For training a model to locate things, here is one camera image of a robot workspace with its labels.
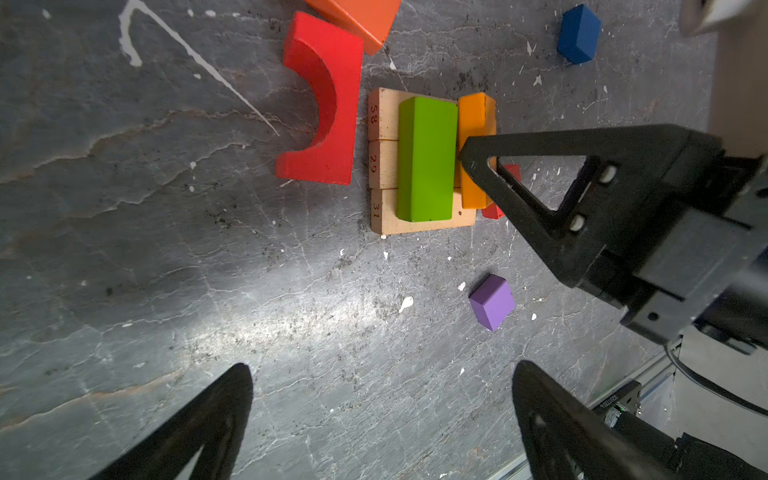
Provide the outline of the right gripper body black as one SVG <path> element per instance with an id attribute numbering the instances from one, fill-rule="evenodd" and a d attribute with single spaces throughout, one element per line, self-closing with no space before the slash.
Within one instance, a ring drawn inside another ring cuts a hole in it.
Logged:
<path id="1" fill-rule="evenodd" d="M 767 183 L 756 159 L 708 134 L 606 134 L 584 196 L 597 238 L 584 289 L 624 309 L 622 324 L 666 344 L 692 323 L 756 344 L 755 322 L 726 317 L 724 295 L 767 248 Z"/>

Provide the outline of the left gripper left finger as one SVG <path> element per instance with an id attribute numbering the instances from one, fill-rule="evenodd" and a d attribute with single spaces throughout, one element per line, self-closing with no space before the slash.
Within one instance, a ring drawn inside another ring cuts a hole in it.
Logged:
<path id="1" fill-rule="evenodd" d="M 249 367 L 237 363 L 95 479 L 175 479 L 192 458 L 193 479 L 228 479 L 253 399 Z"/>

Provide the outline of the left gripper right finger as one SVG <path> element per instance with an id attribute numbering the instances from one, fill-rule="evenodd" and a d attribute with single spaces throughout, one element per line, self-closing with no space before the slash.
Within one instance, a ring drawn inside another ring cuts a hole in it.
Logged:
<path id="1" fill-rule="evenodd" d="M 535 363 L 514 370 L 512 398 L 535 479 L 675 479 L 624 440 Z"/>

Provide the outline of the green rectangular block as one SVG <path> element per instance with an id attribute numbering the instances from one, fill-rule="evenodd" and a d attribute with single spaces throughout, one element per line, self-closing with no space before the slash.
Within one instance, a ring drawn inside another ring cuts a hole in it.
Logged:
<path id="1" fill-rule="evenodd" d="M 444 221 L 453 215 L 458 106 L 425 97 L 399 105 L 397 217 Z"/>

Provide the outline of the natural wood block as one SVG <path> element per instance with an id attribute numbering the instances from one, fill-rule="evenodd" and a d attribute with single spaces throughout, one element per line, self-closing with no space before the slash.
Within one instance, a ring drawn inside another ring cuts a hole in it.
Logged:
<path id="1" fill-rule="evenodd" d="M 453 213 L 450 220 L 409 222 L 398 218 L 396 189 L 372 189 L 370 199 L 371 229 L 379 235 L 389 236 L 467 227 L 476 222 L 477 210 L 462 207 L 462 195 L 459 189 L 455 189 L 453 193 Z"/>
<path id="2" fill-rule="evenodd" d="M 443 147 L 434 149 L 429 142 L 414 144 L 413 159 L 407 164 L 413 167 L 411 180 L 414 188 L 425 188 L 428 184 L 438 186 L 451 184 L 460 188 L 460 175 L 456 159 Z M 373 189 L 397 189 L 399 186 L 399 142 L 371 141 L 369 143 L 369 187 Z"/>
<path id="3" fill-rule="evenodd" d="M 368 140 L 397 142 L 399 140 L 399 106 L 402 102 L 411 98 L 422 98 L 432 103 L 440 102 L 451 105 L 450 108 L 442 107 L 440 112 L 450 112 L 450 118 L 454 117 L 454 120 L 450 123 L 453 133 L 449 137 L 453 138 L 453 144 L 456 144 L 458 140 L 457 101 L 383 87 L 372 89 L 368 95 Z"/>

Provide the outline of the red arch wood block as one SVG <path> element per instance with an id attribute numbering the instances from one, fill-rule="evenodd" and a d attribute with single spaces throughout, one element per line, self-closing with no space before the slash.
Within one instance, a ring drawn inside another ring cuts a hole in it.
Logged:
<path id="1" fill-rule="evenodd" d="M 351 183 L 363 41 L 310 14 L 294 15 L 283 64 L 307 81 L 318 109 L 318 127 L 304 150 L 278 156 L 276 176 L 325 184 Z"/>

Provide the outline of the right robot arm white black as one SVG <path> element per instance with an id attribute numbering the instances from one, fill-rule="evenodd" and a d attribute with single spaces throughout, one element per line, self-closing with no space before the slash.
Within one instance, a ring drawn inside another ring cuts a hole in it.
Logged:
<path id="1" fill-rule="evenodd" d="M 471 179 L 563 284 L 665 345 L 689 326 L 743 354 L 767 344 L 767 5 L 686 1 L 713 33 L 708 129 L 672 124 L 473 136 Z M 581 156 L 557 209 L 494 157 Z"/>

